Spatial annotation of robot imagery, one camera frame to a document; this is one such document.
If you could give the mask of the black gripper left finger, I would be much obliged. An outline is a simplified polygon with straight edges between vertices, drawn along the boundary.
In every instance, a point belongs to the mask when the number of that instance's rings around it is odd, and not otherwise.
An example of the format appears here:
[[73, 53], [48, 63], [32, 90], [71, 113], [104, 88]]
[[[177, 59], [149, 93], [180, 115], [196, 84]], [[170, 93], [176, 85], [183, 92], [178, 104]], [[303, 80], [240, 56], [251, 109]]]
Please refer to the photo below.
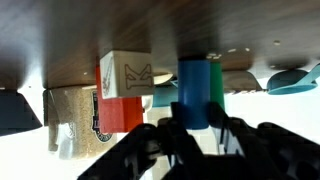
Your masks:
[[171, 110], [172, 117], [160, 119], [157, 126], [136, 126], [77, 180], [139, 180], [163, 156], [173, 157], [164, 180], [206, 179], [204, 155], [182, 125], [182, 105], [173, 102]]

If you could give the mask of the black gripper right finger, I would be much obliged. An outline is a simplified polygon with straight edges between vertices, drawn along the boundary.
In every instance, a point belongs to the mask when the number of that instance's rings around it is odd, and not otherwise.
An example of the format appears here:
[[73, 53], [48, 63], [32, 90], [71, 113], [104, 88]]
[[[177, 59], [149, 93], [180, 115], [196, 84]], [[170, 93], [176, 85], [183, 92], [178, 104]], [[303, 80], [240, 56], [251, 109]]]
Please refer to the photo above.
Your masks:
[[209, 104], [209, 124], [220, 153], [245, 163], [253, 179], [320, 180], [317, 143], [271, 122], [252, 127], [217, 102]]

